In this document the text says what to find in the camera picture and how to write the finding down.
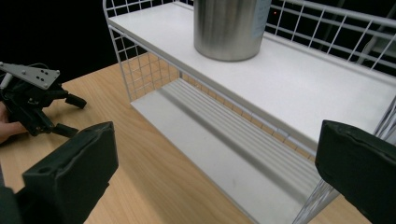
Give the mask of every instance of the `upper shelf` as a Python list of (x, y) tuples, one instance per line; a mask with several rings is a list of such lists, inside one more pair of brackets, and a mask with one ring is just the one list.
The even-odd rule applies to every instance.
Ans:
[(394, 77), (268, 34), (252, 59), (208, 59), (193, 46), (193, 11), (185, 4), (139, 10), (109, 24), (313, 149), (324, 119), (372, 133), (396, 95)]

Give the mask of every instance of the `wooden surface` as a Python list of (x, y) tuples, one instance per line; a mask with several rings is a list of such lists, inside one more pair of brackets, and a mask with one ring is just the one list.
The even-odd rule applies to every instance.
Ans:
[[(112, 120), (120, 167), (86, 223), (249, 223), (249, 219), (181, 152), (131, 108), (117, 65), (64, 84), (88, 104), (55, 101), (45, 113), (78, 129)], [(0, 146), (6, 186), (23, 188), (21, 174), (61, 145), (56, 134), (21, 134)], [(311, 223), (369, 223), (340, 196)]]

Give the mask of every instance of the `metal cylinder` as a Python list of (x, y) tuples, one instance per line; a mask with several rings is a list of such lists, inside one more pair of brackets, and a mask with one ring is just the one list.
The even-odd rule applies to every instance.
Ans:
[(260, 51), (271, 0), (195, 0), (194, 46), (208, 58), (242, 61)]

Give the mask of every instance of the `lower shelf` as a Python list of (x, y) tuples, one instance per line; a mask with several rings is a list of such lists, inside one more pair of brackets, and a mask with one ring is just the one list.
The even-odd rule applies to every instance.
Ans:
[(181, 78), (131, 104), (254, 221), (291, 223), (320, 180), (312, 161)]

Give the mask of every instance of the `shelf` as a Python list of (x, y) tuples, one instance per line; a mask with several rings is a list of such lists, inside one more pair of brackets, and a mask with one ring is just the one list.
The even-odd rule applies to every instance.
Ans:
[(147, 8), (108, 22), (313, 149), (324, 119), (372, 133), (396, 94), (394, 77), (268, 34), (250, 60), (208, 59), (194, 49), (193, 11), (184, 4)]
[(319, 181), (312, 161), (181, 78), (132, 105), (259, 223), (291, 223)]

